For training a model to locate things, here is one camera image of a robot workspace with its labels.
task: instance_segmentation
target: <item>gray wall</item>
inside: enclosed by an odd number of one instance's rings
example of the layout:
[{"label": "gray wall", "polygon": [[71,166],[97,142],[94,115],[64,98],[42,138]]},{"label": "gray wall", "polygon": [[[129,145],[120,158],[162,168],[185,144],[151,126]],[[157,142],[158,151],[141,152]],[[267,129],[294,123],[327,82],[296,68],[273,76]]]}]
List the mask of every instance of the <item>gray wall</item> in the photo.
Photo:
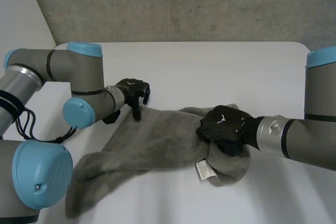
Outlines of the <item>gray wall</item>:
[{"label": "gray wall", "polygon": [[297,41],[336,45],[335,0],[37,0],[57,44]]}]

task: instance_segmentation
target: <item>white table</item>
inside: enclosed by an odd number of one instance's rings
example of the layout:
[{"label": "white table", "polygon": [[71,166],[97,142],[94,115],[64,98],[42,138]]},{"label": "white table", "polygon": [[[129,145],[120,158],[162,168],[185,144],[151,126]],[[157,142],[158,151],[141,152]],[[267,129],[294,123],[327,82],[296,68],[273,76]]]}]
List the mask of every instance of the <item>white table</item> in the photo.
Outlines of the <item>white table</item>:
[{"label": "white table", "polygon": [[[123,78],[151,85],[149,107],[177,110],[236,103],[252,116],[303,118],[304,75],[309,50],[295,42],[101,43],[105,85]],[[28,107],[35,111],[35,135],[63,135],[62,106],[69,84],[47,83]],[[50,101],[50,105],[41,100]],[[114,125],[98,122],[70,139],[73,161],[100,151]],[[7,139],[21,139],[11,127]],[[251,148],[251,165],[239,183],[216,188],[200,181],[194,166],[148,173],[120,186],[77,220],[65,218],[64,199],[44,209],[38,223],[335,223],[333,172],[271,156]]]}]

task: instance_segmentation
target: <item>gray robot arm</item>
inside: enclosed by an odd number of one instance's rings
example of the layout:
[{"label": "gray robot arm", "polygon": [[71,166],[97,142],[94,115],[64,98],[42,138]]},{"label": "gray robot arm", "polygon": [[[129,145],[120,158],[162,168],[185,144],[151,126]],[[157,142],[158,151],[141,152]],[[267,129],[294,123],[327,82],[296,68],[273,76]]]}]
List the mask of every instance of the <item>gray robot arm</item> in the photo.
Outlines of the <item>gray robot arm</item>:
[{"label": "gray robot arm", "polygon": [[5,68],[0,79],[0,135],[47,81],[70,82],[72,98],[63,115],[76,129],[107,118],[127,103],[126,87],[104,87],[102,50],[97,44],[70,42],[67,50],[17,49],[6,56]]},{"label": "gray robot arm", "polygon": [[[70,82],[71,98],[63,115],[83,129],[103,120],[113,123],[124,104],[140,120],[139,97],[149,98],[149,85],[124,79],[104,87],[100,45],[71,42],[67,50],[12,50],[0,79],[0,136],[23,112],[47,81]],[[35,223],[39,211],[58,202],[72,176],[72,158],[59,144],[0,140],[0,223]]]},{"label": "gray robot arm", "polygon": [[336,170],[336,47],[307,57],[303,120],[260,117],[241,128],[243,142],[270,154]]}]

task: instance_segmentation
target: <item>white label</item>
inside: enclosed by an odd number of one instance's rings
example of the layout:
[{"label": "white label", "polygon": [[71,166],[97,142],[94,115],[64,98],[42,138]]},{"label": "white label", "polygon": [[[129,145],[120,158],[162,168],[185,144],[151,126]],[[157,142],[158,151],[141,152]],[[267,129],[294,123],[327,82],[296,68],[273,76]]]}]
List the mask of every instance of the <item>white label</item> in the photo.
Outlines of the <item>white label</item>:
[{"label": "white label", "polygon": [[211,168],[211,166],[208,164],[206,160],[196,163],[196,168],[198,170],[198,174],[201,177],[201,180],[205,180],[206,178],[212,176],[217,177],[217,174],[214,172],[214,170]]}]

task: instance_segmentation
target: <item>gray towel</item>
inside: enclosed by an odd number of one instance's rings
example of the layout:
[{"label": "gray towel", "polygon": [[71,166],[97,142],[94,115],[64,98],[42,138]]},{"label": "gray towel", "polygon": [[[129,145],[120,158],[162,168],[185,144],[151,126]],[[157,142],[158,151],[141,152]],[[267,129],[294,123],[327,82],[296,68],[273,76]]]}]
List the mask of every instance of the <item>gray towel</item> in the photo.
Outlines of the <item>gray towel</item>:
[{"label": "gray towel", "polygon": [[174,169],[207,159],[218,178],[215,186],[232,184],[246,174],[248,147],[236,157],[223,154],[214,143],[198,139],[200,119],[211,108],[159,111],[141,108],[142,120],[128,113],[101,152],[85,155],[74,169],[66,196],[66,215],[75,218],[134,176],[150,170]]}]

